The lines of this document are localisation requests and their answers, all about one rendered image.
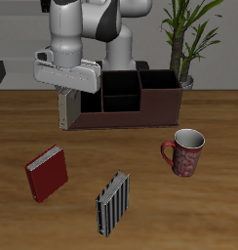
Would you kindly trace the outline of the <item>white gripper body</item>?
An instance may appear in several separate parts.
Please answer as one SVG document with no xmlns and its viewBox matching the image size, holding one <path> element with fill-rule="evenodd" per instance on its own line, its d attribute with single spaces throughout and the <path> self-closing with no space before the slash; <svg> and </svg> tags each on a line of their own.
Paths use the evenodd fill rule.
<svg viewBox="0 0 238 250">
<path fill-rule="evenodd" d="M 100 66 L 96 62 L 81 60 L 78 66 L 63 68 L 36 60 L 34 78 L 39 82 L 94 94 L 100 89 Z"/>
</svg>

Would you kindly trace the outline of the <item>red book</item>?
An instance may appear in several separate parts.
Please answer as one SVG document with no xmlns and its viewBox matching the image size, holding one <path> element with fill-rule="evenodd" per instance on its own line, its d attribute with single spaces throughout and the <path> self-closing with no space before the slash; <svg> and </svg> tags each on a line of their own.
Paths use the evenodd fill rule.
<svg viewBox="0 0 238 250">
<path fill-rule="evenodd" d="M 32 197 L 41 203 L 67 181 L 64 151 L 54 145 L 24 165 Z"/>
</svg>

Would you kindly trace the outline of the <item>dark brown desk caddy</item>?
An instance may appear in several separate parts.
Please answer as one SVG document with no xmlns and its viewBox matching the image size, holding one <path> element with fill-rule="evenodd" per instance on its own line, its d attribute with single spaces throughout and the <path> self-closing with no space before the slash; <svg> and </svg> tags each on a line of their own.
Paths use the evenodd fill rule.
<svg viewBox="0 0 238 250">
<path fill-rule="evenodd" d="M 103 71 L 100 90 L 81 94 L 70 130 L 177 127 L 182 87 L 169 69 Z"/>
</svg>

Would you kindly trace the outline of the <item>black and white striped book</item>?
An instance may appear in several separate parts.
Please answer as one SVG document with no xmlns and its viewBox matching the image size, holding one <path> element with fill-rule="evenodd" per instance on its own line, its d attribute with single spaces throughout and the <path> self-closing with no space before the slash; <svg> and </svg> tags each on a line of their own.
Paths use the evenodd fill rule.
<svg viewBox="0 0 238 250">
<path fill-rule="evenodd" d="M 109 237 L 129 207 L 130 176 L 118 171 L 96 198 L 98 233 Z"/>
</svg>

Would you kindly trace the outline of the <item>green pot plant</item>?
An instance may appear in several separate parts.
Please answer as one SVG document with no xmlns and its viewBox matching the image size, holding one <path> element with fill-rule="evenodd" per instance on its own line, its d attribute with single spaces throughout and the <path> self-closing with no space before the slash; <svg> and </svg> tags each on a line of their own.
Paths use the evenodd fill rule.
<svg viewBox="0 0 238 250">
<path fill-rule="evenodd" d="M 205 4 L 206 0 L 194 9 L 189 9 L 190 0 L 171 0 L 172 11 L 164 9 L 168 15 L 160 25 L 166 23 L 170 31 L 166 30 L 169 38 L 167 43 L 172 47 L 170 69 L 175 71 L 183 90 L 191 90 L 194 84 L 194 78 L 188 74 L 190 64 L 193 60 L 203 59 L 201 52 L 211 45 L 219 43 L 214 40 L 218 28 L 212 29 L 205 37 L 202 37 L 208 21 L 193 26 L 200 18 L 223 2 L 223 0 L 212 0 Z"/>
</svg>

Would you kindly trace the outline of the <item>red and white patterned mug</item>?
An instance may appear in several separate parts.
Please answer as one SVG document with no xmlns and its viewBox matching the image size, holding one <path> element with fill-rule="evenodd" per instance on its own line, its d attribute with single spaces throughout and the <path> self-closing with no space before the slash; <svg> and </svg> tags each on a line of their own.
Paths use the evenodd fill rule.
<svg viewBox="0 0 238 250">
<path fill-rule="evenodd" d="M 180 129 L 175 132 L 174 141 L 166 141 L 161 145 L 161 154 L 173 172 L 183 178 L 191 177 L 196 169 L 203 145 L 204 136 L 193 129 Z M 173 159 L 165 154 L 165 148 L 173 149 Z"/>
</svg>

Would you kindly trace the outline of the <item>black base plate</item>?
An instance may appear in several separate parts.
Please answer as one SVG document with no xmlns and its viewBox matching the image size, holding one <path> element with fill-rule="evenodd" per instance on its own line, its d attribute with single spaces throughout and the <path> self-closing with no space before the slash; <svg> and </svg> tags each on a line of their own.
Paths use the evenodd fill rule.
<svg viewBox="0 0 238 250">
<path fill-rule="evenodd" d="M 96 63 L 99 64 L 102 69 L 102 61 L 96 61 Z M 149 65 L 145 61 L 136 61 L 136 70 L 149 70 Z"/>
</svg>

